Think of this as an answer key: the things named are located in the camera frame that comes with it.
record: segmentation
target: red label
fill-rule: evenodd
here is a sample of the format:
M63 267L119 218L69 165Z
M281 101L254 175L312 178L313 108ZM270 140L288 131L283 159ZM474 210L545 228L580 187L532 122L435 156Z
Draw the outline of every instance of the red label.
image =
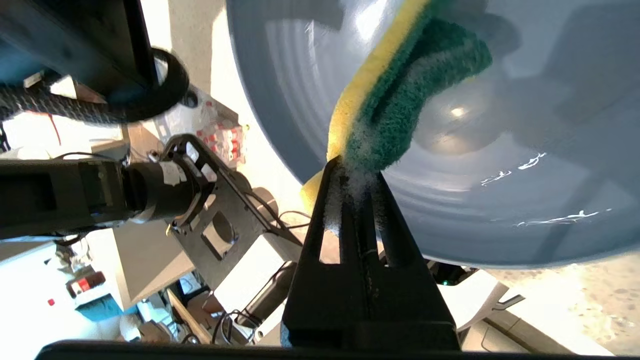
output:
M91 289L91 286L89 286L89 282L86 279L78 280L78 285L80 286L83 292L89 291Z

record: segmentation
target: braided cable sleeve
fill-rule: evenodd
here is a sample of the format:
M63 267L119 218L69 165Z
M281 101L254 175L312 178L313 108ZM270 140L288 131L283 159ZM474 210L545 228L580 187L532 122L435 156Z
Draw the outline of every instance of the braided cable sleeve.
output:
M50 113L92 124L128 124L147 120L176 105L189 89L189 76L172 54L152 49L154 57L165 61L167 74L163 83L139 99L126 104L98 104L42 91L42 87L0 86L0 107L12 111Z

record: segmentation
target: white wall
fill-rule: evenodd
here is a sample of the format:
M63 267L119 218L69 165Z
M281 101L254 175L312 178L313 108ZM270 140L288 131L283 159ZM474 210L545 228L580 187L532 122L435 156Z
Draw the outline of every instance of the white wall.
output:
M74 311L66 277L44 265L54 251L53 244L44 245L0 263L0 358L33 359L58 340L117 337L118 318L93 323Z

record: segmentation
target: gray plate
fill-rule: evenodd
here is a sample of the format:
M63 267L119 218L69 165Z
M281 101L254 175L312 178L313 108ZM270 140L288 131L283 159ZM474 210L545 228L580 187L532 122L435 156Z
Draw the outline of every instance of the gray plate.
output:
M401 2L229 1L244 89L306 181L333 107ZM635 248L640 231L640 1L468 0L442 15L494 65L432 98L385 171L425 256L534 267Z

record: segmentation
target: sponge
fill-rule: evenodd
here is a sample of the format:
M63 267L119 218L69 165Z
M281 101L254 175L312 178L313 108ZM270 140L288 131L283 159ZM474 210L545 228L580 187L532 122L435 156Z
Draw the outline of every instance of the sponge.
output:
M349 176L370 178L398 161L409 149L424 103L491 65L486 44L475 34L433 18L442 3L405 1L340 96L329 126L327 161L342 156ZM308 211L321 179L322 172L302 188Z

